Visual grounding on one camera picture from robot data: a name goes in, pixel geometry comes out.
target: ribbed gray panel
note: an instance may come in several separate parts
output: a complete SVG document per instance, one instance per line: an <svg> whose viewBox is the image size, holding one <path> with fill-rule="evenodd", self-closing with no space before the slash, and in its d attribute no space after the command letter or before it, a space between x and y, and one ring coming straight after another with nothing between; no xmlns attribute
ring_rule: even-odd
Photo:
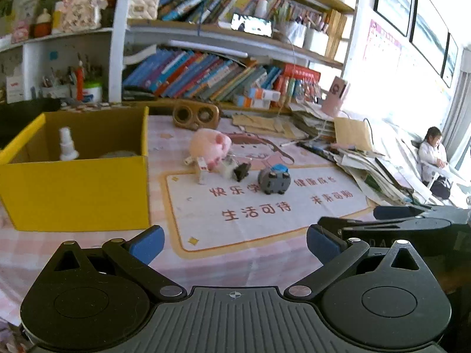
<svg viewBox="0 0 471 353"><path fill-rule="evenodd" d="M46 353L42 348L34 353ZM338 338L309 304L272 287L197 287L190 298L159 305L137 335L104 353L362 353ZM418 350L443 353L439 347Z"/></svg>

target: metal screw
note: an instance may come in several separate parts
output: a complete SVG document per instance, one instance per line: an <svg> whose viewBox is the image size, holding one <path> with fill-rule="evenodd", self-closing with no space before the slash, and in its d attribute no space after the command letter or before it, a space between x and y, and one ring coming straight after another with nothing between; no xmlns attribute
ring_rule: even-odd
<svg viewBox="0 0 471 353"><path fill-rule="evenodd" d="M166 285L160 288L160 294L165 297L176 297L183 293L182 288L176 285Z"/></svg>
<svg viewBox="0 0 471 353"><path fill-rule="evenodd" d="M305 285L293 285L288 289L288 292L291 296L294 297L306 297L311 294L311 288Z"/></svg>

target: white jacket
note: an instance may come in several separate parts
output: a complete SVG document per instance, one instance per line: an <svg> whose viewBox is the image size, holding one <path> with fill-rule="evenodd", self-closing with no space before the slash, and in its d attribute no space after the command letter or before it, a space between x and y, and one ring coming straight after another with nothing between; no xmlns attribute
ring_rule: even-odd
<svg viewBox="0 0 471 353"><path fill-rule="evenodd" d="M433 177L433 171L423 162L436 165L437 159L441 159L447 163L447 152L442 144L438 147L432 147L427 141L423 141L419 148L419 159L422 162L422 181L430 182Z"/></svg>

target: gray toy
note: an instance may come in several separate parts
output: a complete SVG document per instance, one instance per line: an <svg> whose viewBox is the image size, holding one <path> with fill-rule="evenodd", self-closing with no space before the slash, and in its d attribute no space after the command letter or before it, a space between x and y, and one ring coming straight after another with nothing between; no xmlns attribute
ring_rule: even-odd
<svg viewBox="0 0 471 353"><path fill-rule="evenodd" d="M258 173L258 184L260 189L267 195L278 193L284 194L291 184L291 176L286 170L266 167Z"/></svg>

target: gray curtain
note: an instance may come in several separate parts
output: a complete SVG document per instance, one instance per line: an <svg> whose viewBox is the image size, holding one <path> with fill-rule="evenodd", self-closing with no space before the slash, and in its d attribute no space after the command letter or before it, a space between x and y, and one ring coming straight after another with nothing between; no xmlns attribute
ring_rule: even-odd
<svg viewBox="0 0 471 353"><path fill-rule="evenodd" d="M462 159L471 138L471 51L463 50L455 96L443 127L443 145L452 167Z"/></svg>

